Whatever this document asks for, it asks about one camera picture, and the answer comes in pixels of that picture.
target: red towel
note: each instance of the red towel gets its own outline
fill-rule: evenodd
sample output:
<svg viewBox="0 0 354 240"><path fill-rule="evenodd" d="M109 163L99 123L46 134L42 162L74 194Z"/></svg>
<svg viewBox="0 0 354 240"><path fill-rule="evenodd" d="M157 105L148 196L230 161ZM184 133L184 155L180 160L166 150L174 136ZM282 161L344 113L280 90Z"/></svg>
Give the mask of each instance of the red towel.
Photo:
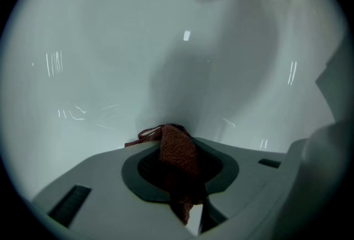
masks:
<svg viewBox="0 0 354 240"><path fill-rule="evenodd" d="M183 126L166 124L146 129L138 134L138 140L125 144L161 140L160 170L150 182L170 193L170 206L185 225L193 205L202 204L206 197L197 150L190 138Z"/></svg>

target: red cloth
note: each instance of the red cloth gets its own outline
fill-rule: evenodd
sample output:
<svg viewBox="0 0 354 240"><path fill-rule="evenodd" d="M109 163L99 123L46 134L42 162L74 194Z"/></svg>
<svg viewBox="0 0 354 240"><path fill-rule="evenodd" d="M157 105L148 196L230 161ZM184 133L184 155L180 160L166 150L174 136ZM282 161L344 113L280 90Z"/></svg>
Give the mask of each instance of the red cloth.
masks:
<svg viewBox="0 0 354 240"><path fill-rule="evenodd" d="M190 138L183 126L166 124L146 129L138 134L138 140L125 144L161 140L160 170L151 183L170 193L170 206L185 225L193 205L203 203L206 197L197 150Z"/></svg>

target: white ceramic surface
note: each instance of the white ceramic surface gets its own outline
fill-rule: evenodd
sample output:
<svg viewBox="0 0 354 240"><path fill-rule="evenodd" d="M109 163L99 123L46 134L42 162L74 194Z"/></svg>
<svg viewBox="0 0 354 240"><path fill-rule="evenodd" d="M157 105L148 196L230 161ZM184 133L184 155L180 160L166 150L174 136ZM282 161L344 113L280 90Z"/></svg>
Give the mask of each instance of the white ceramic surface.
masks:
<svg viewBox="0 0 354 240"><path fill-rule="evenodd" d="M31 199L161 123L286 152L333 121L315 80L346 32L335 0L20 0L1 41L2 154Z"/></svg>

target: rectangular slot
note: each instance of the rectangular slot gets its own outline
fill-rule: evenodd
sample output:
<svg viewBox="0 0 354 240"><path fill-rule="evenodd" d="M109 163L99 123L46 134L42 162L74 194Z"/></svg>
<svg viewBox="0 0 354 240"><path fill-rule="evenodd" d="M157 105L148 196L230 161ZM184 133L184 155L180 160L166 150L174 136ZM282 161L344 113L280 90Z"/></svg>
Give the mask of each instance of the rectangular slot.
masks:
<svg viewBox="0 0 354 240"><path fill-rule="evenodd" d="M275 161L275 160L270 160L270 159L261 159L258 163L263 164L265 166L270 166L273 168L278 168L281 164L281 162L279 161Z"/></svg>
<svg viewBox="0 0 354 240"><path fill-rule="evenodd" d="M48 215L61 225L68 227L91 190L88 187L75 185Z"/></svg>

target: black object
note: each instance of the black object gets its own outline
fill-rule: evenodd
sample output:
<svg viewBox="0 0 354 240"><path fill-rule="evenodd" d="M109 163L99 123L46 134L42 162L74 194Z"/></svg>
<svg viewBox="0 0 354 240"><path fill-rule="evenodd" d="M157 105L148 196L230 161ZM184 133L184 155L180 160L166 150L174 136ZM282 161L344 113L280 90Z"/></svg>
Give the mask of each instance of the black object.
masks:
<svg viewBox="0 0 354 240"><path fill-rule="evenodd" d="M68 227L90 192L91 188L75 185L48 215L61 225Z"/></svg>
<svg viewBox="0 0 354 240"><path fill-rule="evenodd" d="M261 159L258 163L266 165L266 166L274 167L274 168L278 168L281 164L281 162L279 162L279 161L265 159L265 158Z"/></svg>
<svg viewBox="0 0 354 240"><path fill-rule="evenodd" d="M220 223L226 221L227 218L215 209L208 199L203 203L203 210L201 213L201 220L199 225L199 234L204 233Z"/></svg>

